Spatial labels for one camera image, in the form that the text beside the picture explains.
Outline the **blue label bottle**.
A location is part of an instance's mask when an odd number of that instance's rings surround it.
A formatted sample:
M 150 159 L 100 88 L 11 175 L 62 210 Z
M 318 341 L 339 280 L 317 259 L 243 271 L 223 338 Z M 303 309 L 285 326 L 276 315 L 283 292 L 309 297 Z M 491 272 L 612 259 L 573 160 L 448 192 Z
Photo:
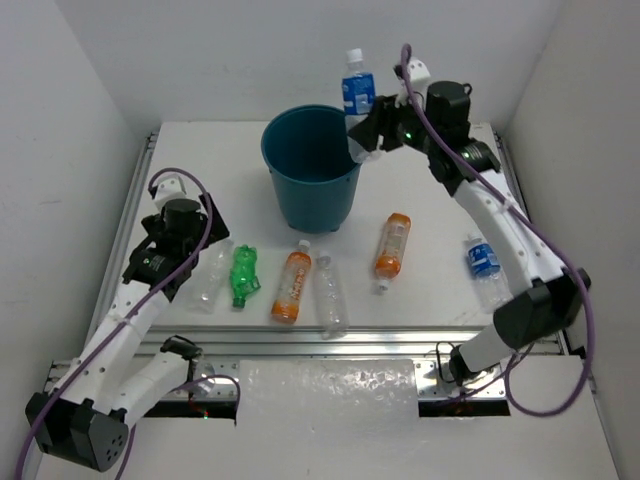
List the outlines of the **blue label bottle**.
M 345 127 L 349 132 L 370 113 L 376 96 L 374 75 L 364 67 L 360 48 L 346 52 L 347 70 L 341 82 Z
M 464 245 L 481 308 L 485 313 L 492 313 L 511 298 L 503 269 L 494 250 L 479 232 L 469 233 Z

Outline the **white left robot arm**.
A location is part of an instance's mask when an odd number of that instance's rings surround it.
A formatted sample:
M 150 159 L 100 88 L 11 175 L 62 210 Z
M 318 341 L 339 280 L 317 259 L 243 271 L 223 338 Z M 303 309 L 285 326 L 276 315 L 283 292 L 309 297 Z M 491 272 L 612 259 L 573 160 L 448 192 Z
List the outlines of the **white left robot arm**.
M 196 200 L 152 196 L 158 212 L 142 220 L 146 236 L 131 252 L 107 314 L 66 374 L 25 409 L 41 452 L 99 472 L 116 463 L 135 424 L 165 394 L 192 380 L 201 350 L 179 336 L 135 375 L 125 373 L 200 252 L 229 235 L 209 193 Z

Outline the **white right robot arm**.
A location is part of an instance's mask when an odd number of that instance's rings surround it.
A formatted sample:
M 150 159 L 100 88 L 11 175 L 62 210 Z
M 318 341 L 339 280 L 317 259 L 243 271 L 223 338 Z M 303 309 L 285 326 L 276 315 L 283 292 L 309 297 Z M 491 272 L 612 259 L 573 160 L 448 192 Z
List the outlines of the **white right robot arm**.
M 427 155 L 435 179 L 469 214 L 493 248 L 512 298 L 493 322 L 455 347 L 452 380 L 463 385 L 515 351 L 588 318 L 591 280 L 524 217 L 490 147 L 470 135 L 471 87 L 433 83 L 424 99 L 377 97 L 348 135 L 367 151 L 411 147 Z

